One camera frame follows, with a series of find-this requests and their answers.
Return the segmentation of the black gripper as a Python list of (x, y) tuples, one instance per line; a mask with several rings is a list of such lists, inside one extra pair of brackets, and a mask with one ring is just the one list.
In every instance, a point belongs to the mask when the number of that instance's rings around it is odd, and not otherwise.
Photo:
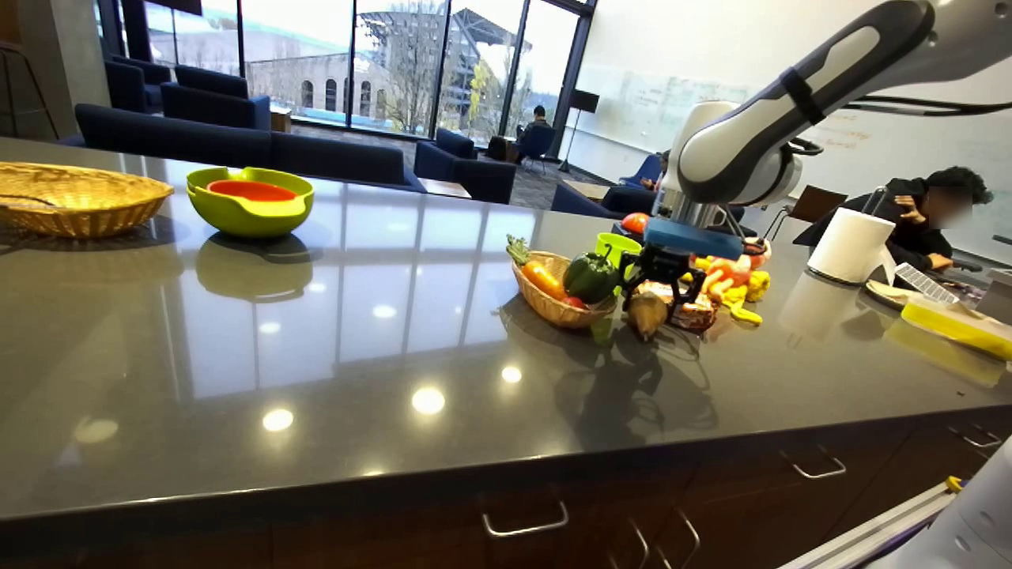
[(659, 297), (667, 306), (684, 306), (701, 294), (701, 271), (691, 255), (645, 246), (637, 258), (632, 294)]

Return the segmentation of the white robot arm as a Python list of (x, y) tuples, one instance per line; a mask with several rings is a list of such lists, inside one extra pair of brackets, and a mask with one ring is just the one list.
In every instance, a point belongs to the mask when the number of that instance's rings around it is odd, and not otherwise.
[(780, 200), (798, 181), (793, 140), (829, 113), (990, 113), (990, 103), (906, 99), (898, 85), (956, 81), (1012, 58), (1008, 0), (879, 0), (741, 103), (700, 103), (677, 134), (645, 255), (667, 271), (694, 255), (742, 252), (742, 241), (701, 228), (709, 206)]

